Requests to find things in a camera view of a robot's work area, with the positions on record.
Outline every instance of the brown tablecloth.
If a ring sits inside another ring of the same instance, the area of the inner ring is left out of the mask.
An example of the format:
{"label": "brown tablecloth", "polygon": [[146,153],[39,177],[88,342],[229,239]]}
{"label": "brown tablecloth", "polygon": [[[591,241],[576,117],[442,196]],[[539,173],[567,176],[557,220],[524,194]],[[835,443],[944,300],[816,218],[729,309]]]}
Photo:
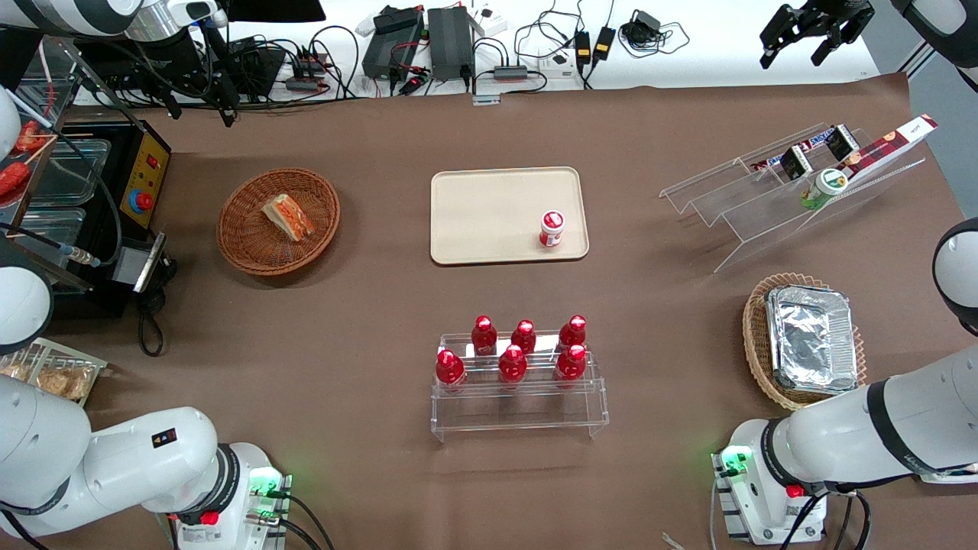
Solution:
{"label": "brown tablecloth", "polygon": [[[929,152],[911,177],[814,229],[817,238],[718,275],[724,230],[657,199],[667,186],[818,122],[844,121],[873,137],[893,130],[911,118],[901,76],[505,96],[486,108],[468,96],[362,101],[243,114],[230,130],[208,113],[148,118],[176,151],[155,218],[181,264],[159,315],[168,353],[140,353],[131,313],[59,324],[46,336],[119,365],[89,401],[95,428],[195,406],[221,440],[256,443],[295,474],[295,494],[319,512],[339,550],[654,549],[666,548],[663,531],[690,550],[708,547],[710,451],[744,420],[785,414],[751,379],[740,335],[747,295],[773,273],[810,274],[849,296],[871,381],[972,344],[931,280],[934,246],[961,214]],[[251,176],[291,165],[333,182],[338,234],[298,276],[242,275],[215,245],[218,211]],[[581,174],[587,257],[453,268],[431,261],[432,175],[551,165]],[[501,327],[527,317],[542,328],[585,314],[610,426],[593,440],[554,430],[438,443],[428,425],[434,347],[481,313]],[[867,491],[872,546],[973,547],[973,493],[911,480]],[[834,534],[842,506],[830,508]],[[854,516],[851,537],[861,523]],[[744,548],[722,525],[721,546]],[[166,548],[139,508],[47,542]],[[2,546],[25,548],[9,539]]]}

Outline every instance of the wicker basket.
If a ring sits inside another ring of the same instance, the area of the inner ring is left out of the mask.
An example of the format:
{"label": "wicker basket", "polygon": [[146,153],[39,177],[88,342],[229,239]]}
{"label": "wicker basket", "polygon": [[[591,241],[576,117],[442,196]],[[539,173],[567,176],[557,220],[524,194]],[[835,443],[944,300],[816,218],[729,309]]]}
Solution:
{"label": "wicker basket", "polygon": [[[261,211],[273,197],[288,193],[316,227],[294,242]],[[217,246],[244,273],[283,275],[316,259],[339,225],[339,198],[323,176],[303,168],[281,168],[251,178],[221,208]]]}
{"label": "wicker basket", "polygon": [[[747,352],[750,374],[757,384],[778,405],[794,411],[805,405],[828,399],[831,395],[809,391],[786,390],[775,381],[771,367],[771,337],[768,327],[768,307],[765,298],[768,292],[787,285],[803,285],[831,290],[818,279],[799,273],[779,273],[761,281],[747,299],[743,308],[743,347]],[[856,348],[856,365],[859,372],[859,385],[866,383],[866,355],[863,353],[863,338],[859,329],[853,327],[853,344]]]}

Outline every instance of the sandwich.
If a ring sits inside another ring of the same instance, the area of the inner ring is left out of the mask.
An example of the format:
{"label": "sandwich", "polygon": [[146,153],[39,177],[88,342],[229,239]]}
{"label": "sandwich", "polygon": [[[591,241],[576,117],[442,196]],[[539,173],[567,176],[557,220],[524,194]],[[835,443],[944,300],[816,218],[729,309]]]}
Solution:
{"label": "sandwich", "polygon": [[302,208],[285,193],[275,197],[261,208],[272,223],[279,226],[279,229],[286,232],[289,238],[295,242],[305,239],[316,231],[316,226],[312,224],[309,216],[302,211]]}

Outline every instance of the red bottle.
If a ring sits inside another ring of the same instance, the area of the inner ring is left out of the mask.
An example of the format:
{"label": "red bottle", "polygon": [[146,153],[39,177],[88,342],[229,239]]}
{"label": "red bottle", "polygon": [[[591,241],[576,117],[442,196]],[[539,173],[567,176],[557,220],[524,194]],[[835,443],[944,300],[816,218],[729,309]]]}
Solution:
{"label": "red bottle", "polygon": [[588,368],[587,352],[582,345],[575,344],[560,354],[554,370],[555,380],[577,380],[584,376]]}
{"label": "red bottle", "polygon": [[518,345],[511,344],[499,357],[499,381],[519,382],[526,376],[526,357]]}
{"label": "red bottle", "polygon": [[475,328],[472,329],[472,347],[476,355],[495,355],[496,337],[496,327],[492,326],[489,317],[480,315],[475,319]]}
{"label": "red bottle", "polygon": [[461,386],[466,381],[466,365],[451,349],[442,349],[438,352],[434,374],[442,384]]}
{"label": "red bottle", "polygon": [[512,331],[510,344],[518,345],[523,355],[529,355],[537,348],[537,333],[533,330],[533,321],[523,319]]}
{"label": "red bottle", "polygon": [[560,329],[559,343],[557,348],[564,350],[572,345],[584,345],[584,329],[588,322],[583,315],[574,315],[567,321],[567,324]]}

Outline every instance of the yellow control panel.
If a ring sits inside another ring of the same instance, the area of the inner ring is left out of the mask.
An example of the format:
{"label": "yellow control panel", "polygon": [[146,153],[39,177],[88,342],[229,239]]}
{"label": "yellow control panel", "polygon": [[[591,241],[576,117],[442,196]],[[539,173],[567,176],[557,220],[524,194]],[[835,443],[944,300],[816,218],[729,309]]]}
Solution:
{"label": "yellow control panel", "polygon": [[156,208],[159,186],[170,162],[170,154],[149,133],[143,134],[143,143],[129,174],[125,194],[119,210],[145,229],[150,228],[150,218]]}

